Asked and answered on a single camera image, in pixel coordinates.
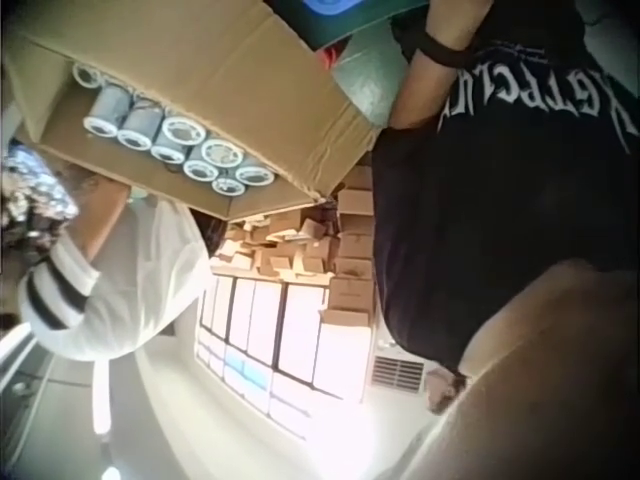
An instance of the forearm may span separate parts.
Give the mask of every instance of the forearm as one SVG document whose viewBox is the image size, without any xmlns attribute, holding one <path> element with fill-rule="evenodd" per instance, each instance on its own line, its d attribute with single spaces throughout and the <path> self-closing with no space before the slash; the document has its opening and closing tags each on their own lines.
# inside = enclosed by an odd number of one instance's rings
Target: forearm
<svg viewBox="0 0 640 480">
<path fill-rule="evenodd" d="M 464 7 L 461 11 L 456 11 L 457 5 L 451 3 L 451 0 L 432 2 L 425 29 L 445 47 L 464 51 L 491 8 L 491 2 L 461 0 L 457 2 L 459 8 Z M 416 51 L 393 104 L 389 126 L 415 128 L 438 115 L 456 77 L 456 69 L 437 64 Z"/>
<path fill-rule="evenodd" d="M 127 205 L 131 187 L 106 177 L 91 179 L 79 200 L 80 213 L 69 224 L 70 239 L 87 261 L 98 254 Z"/>
<path fill-rule="evenodd" d="M 449 96 L 457 71 L 438 65 L 416 51 L 389 117 L 389 126 L 415 128 L 438 115 Z"/>
</svg>

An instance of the floor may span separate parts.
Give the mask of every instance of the floor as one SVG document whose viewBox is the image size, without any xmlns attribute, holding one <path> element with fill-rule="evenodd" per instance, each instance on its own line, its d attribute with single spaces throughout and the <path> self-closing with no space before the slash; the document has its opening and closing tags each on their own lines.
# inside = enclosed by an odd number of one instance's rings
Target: floor
<svg viewBox="0 0 640 480">
<path fill-rule="evenodd" d="M 380 22 L 353 36 L 333 75 L 364 115 L 384 126 L 406 68 L 388 22 Z"/>
</svg>

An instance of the white jacket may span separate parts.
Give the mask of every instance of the white jacket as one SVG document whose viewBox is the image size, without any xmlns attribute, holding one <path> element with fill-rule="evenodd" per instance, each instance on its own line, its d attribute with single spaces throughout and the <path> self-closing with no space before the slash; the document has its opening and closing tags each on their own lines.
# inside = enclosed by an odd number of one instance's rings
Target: white jacket
<svg viewBox="0 0 640 480">
<path fill-rule="evenodd" d="M 211 275 L 189 210 L 155 197 L 125 209 L 93 263 L 65 233 L 18 286 L 23 321 L 44 347 L 73 360 L 137 349 L 198 298 Z"/>
</svg>

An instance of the striped sleeve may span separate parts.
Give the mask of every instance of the striped sleeve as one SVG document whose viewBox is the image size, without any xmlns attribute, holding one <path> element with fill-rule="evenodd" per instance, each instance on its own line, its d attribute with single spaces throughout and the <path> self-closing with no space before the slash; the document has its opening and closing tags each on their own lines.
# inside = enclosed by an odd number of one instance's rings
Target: striped sleeve
<svg viewBox="0 0 640 480">
<path fill-rule="evenodd" d="M 64 232 L 50 254 L 20 282 L 22 315 L 52 331 L 76 327 L 100 273 Z"/>
</svg>

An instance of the black wristband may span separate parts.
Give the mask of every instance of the black wristband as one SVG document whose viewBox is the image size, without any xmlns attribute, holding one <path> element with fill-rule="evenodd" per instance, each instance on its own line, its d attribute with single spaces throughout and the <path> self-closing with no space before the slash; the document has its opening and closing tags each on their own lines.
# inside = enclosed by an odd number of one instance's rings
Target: black wristband
<svg viewBox="0 0 640 480">
<path fill-rule="evenodd" d="M 426 31 L 411 32 L 411 43 L 425 56 L 439 65 L 449 68 L 464 68 L 469 64 L 473 55 L 473 50 L 453 50 L 442 45 Z"/>
</svg>

